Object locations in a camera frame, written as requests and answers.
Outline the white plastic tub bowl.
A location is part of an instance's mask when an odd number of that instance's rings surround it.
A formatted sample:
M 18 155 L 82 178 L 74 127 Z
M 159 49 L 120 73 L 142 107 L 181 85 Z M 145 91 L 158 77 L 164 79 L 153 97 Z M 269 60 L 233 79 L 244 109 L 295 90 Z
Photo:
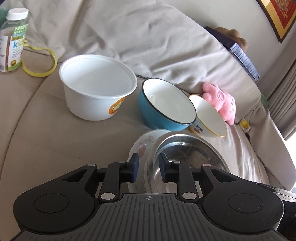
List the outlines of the white plastic tub bowl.
M 59 76 L 67 107 L 87 121 L 112 117 L 137 88 L 137 78 L 128 66 L 102 55 L 71 57 L 60 66 Z

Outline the blue enamel bowl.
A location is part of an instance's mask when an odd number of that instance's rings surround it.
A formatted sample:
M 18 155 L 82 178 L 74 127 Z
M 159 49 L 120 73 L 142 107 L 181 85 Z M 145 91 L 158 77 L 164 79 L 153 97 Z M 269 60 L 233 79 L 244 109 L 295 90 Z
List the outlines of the blue enamel bowl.
M 181 131 L 197 118 L 189 97 L 175 85 L 159 78 L 149 78 L 142 83 L 138 105 L 144 123 L 152 130 Z

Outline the white bowl yellow rim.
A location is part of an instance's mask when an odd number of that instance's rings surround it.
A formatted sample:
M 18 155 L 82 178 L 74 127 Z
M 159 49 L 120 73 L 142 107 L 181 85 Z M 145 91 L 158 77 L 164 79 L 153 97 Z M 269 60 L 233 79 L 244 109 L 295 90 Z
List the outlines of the white bowl yellow rim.
M 224 138 L 227 127 L 215 108 L 199 95 L 190 95 L 189 100 L 196 109 L 196 120 L 189 126 L 189 131 L 200 137 Z

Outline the navy blue book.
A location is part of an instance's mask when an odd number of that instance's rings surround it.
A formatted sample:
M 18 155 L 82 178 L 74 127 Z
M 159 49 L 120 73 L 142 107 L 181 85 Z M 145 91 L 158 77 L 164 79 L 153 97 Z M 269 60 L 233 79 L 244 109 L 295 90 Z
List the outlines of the navy blue book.
M 226 35 L 223 35 L 222 33 L 219 33 L 217 30 L 214 30 L 213 28 L 210 28 L 208 26 L 206 26 L 205 29 L 211 35 L 213 35 L 228 51 L 230 51 L 234 57 L 236 57 L 238 62 L 249 74 L 249 76 L 253 79 L 253 81 L 259 80 L 259 72 L 255 68 L 251 60 L 248 58 L 246 53 L 243 51 L 243 49 L 234 40 L 230 39 Z

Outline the beige sofa cover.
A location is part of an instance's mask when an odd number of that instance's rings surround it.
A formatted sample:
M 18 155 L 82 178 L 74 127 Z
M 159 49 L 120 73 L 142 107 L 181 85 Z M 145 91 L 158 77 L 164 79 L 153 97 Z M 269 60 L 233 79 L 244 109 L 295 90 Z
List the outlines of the beige sofa cover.
M 59 63 L 98 54 L 127 65 L 141 78 L 161 78 L 189 93 L 210 82 L 236 101 L 236 120 L 210 138 L 230 172 L 291 190 L 295 166 L 260 91 L 238 61 L 203 27 L 164 1 L 5 1 L 29 10 L 29 44 L 53 50 Z M 117 113 L 86 121 L 67 108 L 58 71 L 34 78 L 18 69 L 1 75 L 1 240 L 19 233 L 13 203 L 25 191 L 89 163 L 126 161 L 148 132 L 138 90 Z

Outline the framed red picture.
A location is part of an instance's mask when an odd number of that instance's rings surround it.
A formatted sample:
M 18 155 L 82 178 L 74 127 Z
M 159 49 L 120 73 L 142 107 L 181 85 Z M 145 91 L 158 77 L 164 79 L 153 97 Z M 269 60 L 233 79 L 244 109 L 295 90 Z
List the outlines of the framed red picture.
M 296 3 L 294 0 L 257 0 L 269 23 L 282 43 L 295 23 Z

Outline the small yellow white object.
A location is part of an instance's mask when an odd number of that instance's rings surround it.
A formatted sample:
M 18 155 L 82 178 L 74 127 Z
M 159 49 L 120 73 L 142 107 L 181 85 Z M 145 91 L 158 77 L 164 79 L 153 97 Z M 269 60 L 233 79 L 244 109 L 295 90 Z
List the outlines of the small yellow white object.
M 251 129 L 250 124 L 248 123 L 248 121 L 245 118 L 241 119 L 241 121 L 239 122 L 239 125 L 245 133 Z

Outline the vitamin gummy bottle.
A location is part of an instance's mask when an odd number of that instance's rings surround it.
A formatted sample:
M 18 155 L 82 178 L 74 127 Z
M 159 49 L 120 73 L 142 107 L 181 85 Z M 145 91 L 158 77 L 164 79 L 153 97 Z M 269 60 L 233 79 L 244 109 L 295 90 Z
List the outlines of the vitamin gummy bottle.
M 21 64 L 28 15 L 27 8 L 13 8 L 6 15 L 1 26 L 1 73 L 13 72 Z

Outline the stainless steel bowl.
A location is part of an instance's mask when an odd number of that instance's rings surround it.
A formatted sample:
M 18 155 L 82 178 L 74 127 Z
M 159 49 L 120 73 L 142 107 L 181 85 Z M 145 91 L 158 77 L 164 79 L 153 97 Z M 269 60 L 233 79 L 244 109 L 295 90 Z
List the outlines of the stainless steel bowl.
M 158 162 L 160 153 L 165 153 L 170 162 L 185 162 L 194 168 L 209 163 L 230 171 L 218 151 L 204 139 L 182 132 L 169 132 L 159 137 L 149 151 L 144 168 L 144 183 L 148 193 L 177 193 L 177 184 L 162 181 Z

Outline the floral white plate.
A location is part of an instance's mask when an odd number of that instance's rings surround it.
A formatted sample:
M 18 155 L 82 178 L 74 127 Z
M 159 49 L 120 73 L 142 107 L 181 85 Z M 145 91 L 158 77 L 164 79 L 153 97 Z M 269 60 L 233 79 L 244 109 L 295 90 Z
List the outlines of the floral white plate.
M 127 184 L 130 193 L 151 193 L 147 177 L 147 161 L 149 159 L 149 154 L 152 149 L 152 146 L 154 145 L 156 140 L 168 132 L 170 131 L 149 131 L 141 135 L 133 144 L 133 147 L 129 152 L 128 159 L 132 157 L 133 153 L 137 153 L 139 155 L 139 167 L 136 181 Z

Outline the brown plush toy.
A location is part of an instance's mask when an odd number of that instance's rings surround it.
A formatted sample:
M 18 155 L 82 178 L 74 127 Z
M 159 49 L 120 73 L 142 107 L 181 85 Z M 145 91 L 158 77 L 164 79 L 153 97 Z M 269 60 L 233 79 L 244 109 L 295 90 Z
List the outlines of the brown plush toy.
M 227 29 L 227 28 L 223 28 L 223 27 L 217 27 L 216 30 L 219 33 L 222 33 L 223 35 L 229 37 L 230 39 L 234 40 L 239 47 L 246 52 L 247 48 L 248 48 L 248 42 L 243 39 L 240 35 L 240 33 L 236 30 L 236 29 Z

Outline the pink plush toy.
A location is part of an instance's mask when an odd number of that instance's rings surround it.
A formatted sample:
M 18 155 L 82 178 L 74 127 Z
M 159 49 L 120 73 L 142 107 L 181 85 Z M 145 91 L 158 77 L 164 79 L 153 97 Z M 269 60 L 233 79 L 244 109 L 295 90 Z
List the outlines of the pink plush toy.
M 204 83 L 202 97 L 210 103 L 228 125 L 234 125 L 236 103 L 233 96 L 222 91 L 217 85 Z

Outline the yellow ribbon loop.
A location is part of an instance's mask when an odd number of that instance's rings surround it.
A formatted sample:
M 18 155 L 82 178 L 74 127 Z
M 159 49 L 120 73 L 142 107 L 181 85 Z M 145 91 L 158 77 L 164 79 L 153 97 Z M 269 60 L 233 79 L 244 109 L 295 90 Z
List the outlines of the yellow ribbon loop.
M 31 77 L 45 78 L 51 75 L 57 68 L 58 59 L 53 50 L 49 48 L 33 47 L 27 43 L 24 44 L 30 54 L 22 59 L 22 70 Z

